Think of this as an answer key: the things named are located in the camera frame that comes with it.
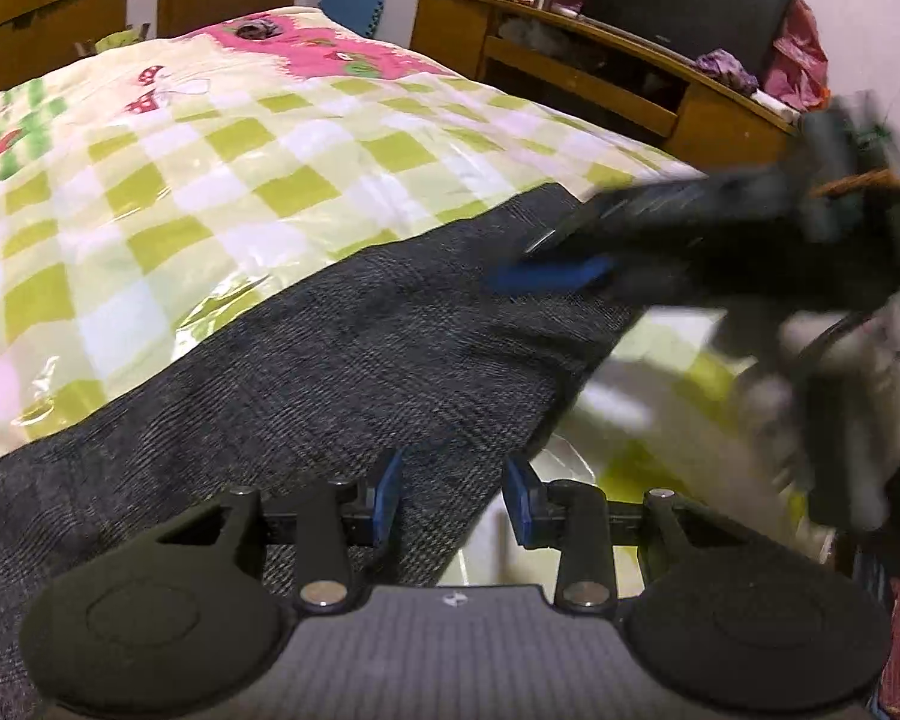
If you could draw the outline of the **white gloved hand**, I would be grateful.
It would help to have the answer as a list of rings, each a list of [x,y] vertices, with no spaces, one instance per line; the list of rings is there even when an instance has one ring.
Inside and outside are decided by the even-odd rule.
[[[818,525],[871,533],[900,468],[900,288],[873,314],[793,316],[735,385],[751,449]]]

